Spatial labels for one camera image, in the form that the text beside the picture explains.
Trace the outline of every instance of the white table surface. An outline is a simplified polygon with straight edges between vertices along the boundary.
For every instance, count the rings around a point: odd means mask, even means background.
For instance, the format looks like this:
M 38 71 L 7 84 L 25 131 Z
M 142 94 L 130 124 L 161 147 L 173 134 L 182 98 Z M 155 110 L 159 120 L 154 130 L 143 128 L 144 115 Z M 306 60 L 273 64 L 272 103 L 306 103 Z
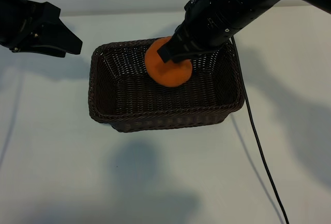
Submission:
M 282 223 L 246 107 L 219 125 L 135 133 L 88 115 L 95 48 L 171 35 L 183 17 L 62 18 L 79 56 L 0 48 L 0 223 Z M 330 223 L 331 16 L 274 8 L 236 38 L 290 223 Z

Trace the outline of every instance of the wicker basket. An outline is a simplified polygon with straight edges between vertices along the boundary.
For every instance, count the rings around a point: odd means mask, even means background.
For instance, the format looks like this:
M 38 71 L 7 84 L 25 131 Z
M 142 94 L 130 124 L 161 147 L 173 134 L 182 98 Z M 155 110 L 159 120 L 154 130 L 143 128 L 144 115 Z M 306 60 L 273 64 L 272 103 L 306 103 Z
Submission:
M 110 43 L 92 56 L 89 114 L 117 131 L 197 127 L 221 123 L 244 104 L 230 42 L 192 61 L 191 79 L 177 88 L 151 79 L 144 55 L 155 39 Z

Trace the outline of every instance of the black cable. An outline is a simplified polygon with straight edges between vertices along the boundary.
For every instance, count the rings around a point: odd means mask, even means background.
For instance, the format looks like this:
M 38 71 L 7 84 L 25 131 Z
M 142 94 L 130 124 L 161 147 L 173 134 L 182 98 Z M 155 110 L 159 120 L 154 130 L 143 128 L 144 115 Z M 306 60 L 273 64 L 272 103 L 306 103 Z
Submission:
M 286 211 L 284 209 L 284 206 L 281 203 L 281 200 L 279 198 L 278 191 L 277 191 L 276 185 L 274 183 L 273 177 L 271 176 L 271 173 L 269 171 L 267 162 L 265 161 L 264 154 L 263 154 L 262 147 L 261 147 L 261 143 L 260 143 L 260 139 L 259 139 L 259 136 L 258 136 L 258 132 L 257 132 L 257 130 L 255 128 L 255 124 L 254 124 L 254 120 L 253 120 L 253 116 L 252 116 L 252 112 L 251 112 L 251 109 L 250 109 L 250 105 L 249 105 L 249 101 L 248 101 L 248 96 L 247 96 L 247 92 L 246 92 L 246 88 L 245 88 L 245 84 L 244 84 L 244 77 L 243 77 L 243 73 L 242 73 L 242 68 L 240 66 L 237 45 L 236 45 L 236 41 L 234 40 L 234 37 L 231 38 L 231 41 L 233 43 L 233 47 L 234 47 L 234 50 L 235 50 L 235 55 L 237 57 L 237 62 L 238 62 L 238 67 L 239 67 L 239 76 L 240 76 L 240 79 L 241 79 L 241 81 L 243 83 L 243 90 L 244 90 L 244 96 L 245 96 L 245 102 L 246 102 L 246 106 L 247 106 L 247 110 L 248 110 L 249 120 L 250 120 L 250 123 L 252 125 L 252 129 L 253 129 L 253 132 L 254 132 L 254 135 L 255 135 L 255 139 L 257 140 L 257 144 L 258 144 L 258 147 L 259 147 L 259 151 L 260 151 L 260 155 L 261 155 L 261 158 L 262 158 L 262 162 L 263 162 L 265 171 L 268 174 L 270 183 L 271 183 L 271 185 L 273 187 L 273 190 L 274 190 L 275 196 L 277 198 L 278 204 L 279 204 L 279 206 L 281 208 L 281 211 L 283 213 L 283 216 L 285 218 L 285 222 L 286 222 L 286 224 L 290 224 L 289 223 L 289 220 L 288 220 L 288 216 L 287 216 Z

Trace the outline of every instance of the woven texture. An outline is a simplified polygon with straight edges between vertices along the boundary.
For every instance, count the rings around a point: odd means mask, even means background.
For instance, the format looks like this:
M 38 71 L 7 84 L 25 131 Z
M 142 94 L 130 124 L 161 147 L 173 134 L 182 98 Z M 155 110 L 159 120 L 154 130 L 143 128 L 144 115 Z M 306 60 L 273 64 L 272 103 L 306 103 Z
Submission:
M 144 56 L 155 39 L 110 43 L 92 56 L 88 105 L 92 119 L 120 132 L 221 123 L 244 104 L 230 42 L 193 60 L 191 79 L 167 88 L 149 77 Z

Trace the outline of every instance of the mounting screw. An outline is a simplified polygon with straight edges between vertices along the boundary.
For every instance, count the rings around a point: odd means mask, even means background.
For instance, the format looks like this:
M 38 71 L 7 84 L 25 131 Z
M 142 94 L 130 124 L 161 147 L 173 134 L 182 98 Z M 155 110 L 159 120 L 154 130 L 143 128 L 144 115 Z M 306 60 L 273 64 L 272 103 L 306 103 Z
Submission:
M 195 4 L 197 0 L 191 0 L 191 4 Z

